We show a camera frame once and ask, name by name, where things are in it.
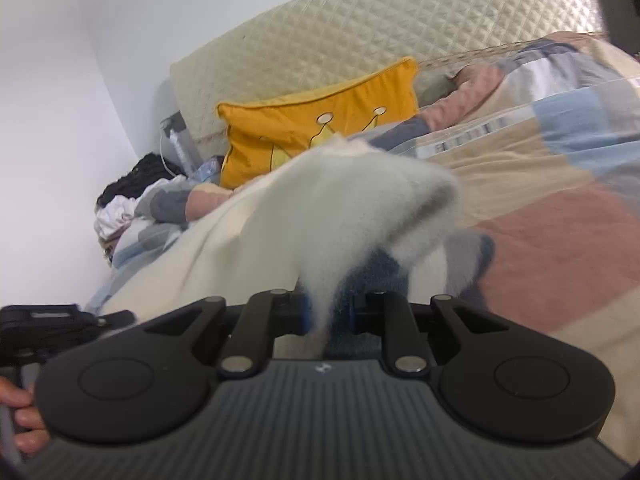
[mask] quilted headboard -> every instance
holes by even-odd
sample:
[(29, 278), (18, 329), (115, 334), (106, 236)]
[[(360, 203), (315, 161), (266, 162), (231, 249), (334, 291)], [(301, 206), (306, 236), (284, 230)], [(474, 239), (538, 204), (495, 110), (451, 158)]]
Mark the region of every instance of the quilted headboard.
[[(602, 29), (598, 0), (292, 0), (172, 64), (170, 74), (201, 154), (223, 155), (225, 124), (214, 111), (221, 100), (318, 88), (402, 56), (428, 68), (430, 60), (556, 30)], [(418, 76), (418, 95), (421, 84)]]

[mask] patchwork blanket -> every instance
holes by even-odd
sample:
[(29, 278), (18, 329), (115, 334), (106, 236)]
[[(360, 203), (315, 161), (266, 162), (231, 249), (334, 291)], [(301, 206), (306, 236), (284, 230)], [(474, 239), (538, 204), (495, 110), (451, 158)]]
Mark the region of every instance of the patchwork blanket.
[(128, 308), (144, 321), (207, 296), (239, 304), (297, 288), (312, 331), (279, 339), (277, 355), (375, 351), (370, 338), (335, 336), (352, 294), (384, 288), (422, 303), (460, 295), (490, 261), (488, 237), (454, 230), (458, 205), (449, 171), (337, 137), (202, 218), (104, 312)]
[[(459, 226), (495, 243), (480, 298), (491, 311), (588, 350), (609, 367), (616, 401), (600, 436), (635, 463), (640, 64), (603, 41), (564, 38), (574, 47), (542, 41), (536, 60), (527, 61), (526, 50), (493, 66), (484, 90), (476, 82), (480, 105), (472, 113), (427, 109), (369, 140), (458, 177)], [(496, 73), (523, 61), (495, 84)], [(430, 132), (430, 121), (456, 113), (466, 114), (463, 123)]]

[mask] human hand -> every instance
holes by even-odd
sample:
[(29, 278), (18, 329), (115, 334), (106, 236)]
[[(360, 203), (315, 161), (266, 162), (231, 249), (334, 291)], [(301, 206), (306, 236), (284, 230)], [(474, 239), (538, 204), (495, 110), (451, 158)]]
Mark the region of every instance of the human hand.
[(18, 425), (31, 431), (14, 436), (16, 447), (23, 453), (39, 452), (49, 441), (49, 433), (44, 428), (40, 412), (33, 404), (33, 391), (21, 390), (6, 377), (0, 377), (0, 404), (15, 410)]

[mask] gray fabric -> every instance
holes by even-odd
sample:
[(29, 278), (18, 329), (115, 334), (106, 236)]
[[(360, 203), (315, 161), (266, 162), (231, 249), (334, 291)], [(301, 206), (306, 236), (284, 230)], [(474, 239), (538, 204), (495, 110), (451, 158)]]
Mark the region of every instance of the gray fabric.
[(353, 134), (352, 136), (349, 136), (349, 138), (352, 140), (361, 139), (361, 140), (365, 140), (366, 142), (371, 142), (373, 139), (379, 137), (380, 135), (390, 130), (391, 128), (395, 128), (396, 126), (398, 126), (400, 122), (401, 121), (394, 121), (393, 123), (381, 124), (380, 126), (376, 126), (375, 128), (366, 130), (365, 132), (360, 132), (359, 134)]
[(416, 115), (398, 124), (393, 130), (387, 130), (375, 139), (369, 139), (368, 142), (374, 148), (389, 152), (399, 143), (407, 142), (428, 133), (429, 127), (427, 123), (424, 122), (423, 118)]
[(636, 216), (640, 217), (640, 160), (633, 160), (613, 169), (598, 179), (619, 196)]
[(445, 66), (420, 70), (414, 79), (414, 88), (418, 106), (434, 104), (438, 99), (446, 97), (456, 89), (449, 75), (458, 72), (468, 62), (452, 62)]
[(600, 101), (607, 110), (609, 129), (620, 138), (620, 142), (640, 139), (640, 107), (636, 89), (626, 79), (611, 82), (606, 86), (594, 86)]
[(527, 50), (521, 50), (498, 61), (497, 64), (505, 74), (509, 74), (527, 63), (543, 58), (547, 58), (551, 63), (553, 78), (566, 81), (567, 86), (572, 89), (594, 86), (622, 77), (612, 68), (576, 52), (572, 46), (564, 43), (543, 44), (537, 48), (530, 46)]
[(187, 199), (196, 184), (183, 180), (152, 189), (138, 202), (135, 215), (153, 218), (158, 222), (185, 223)]
[(495, 244), (487, 235), (460, 230), (444, 242), (447, 257), (447, 292), (464, 290), (484, 273), (494, 259)]

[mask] white wall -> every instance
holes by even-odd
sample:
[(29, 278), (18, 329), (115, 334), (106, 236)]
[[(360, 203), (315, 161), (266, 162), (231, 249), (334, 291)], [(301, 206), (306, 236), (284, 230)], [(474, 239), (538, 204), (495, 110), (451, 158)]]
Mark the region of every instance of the white wall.
[(288, 0), (82, 0), (111, 99), (138, 155), (158, 148), (177, 110), (169, 65)]
[(102, 285), (95, 200), (135, 160), (77, 0), (0, 0), (0, 306)]

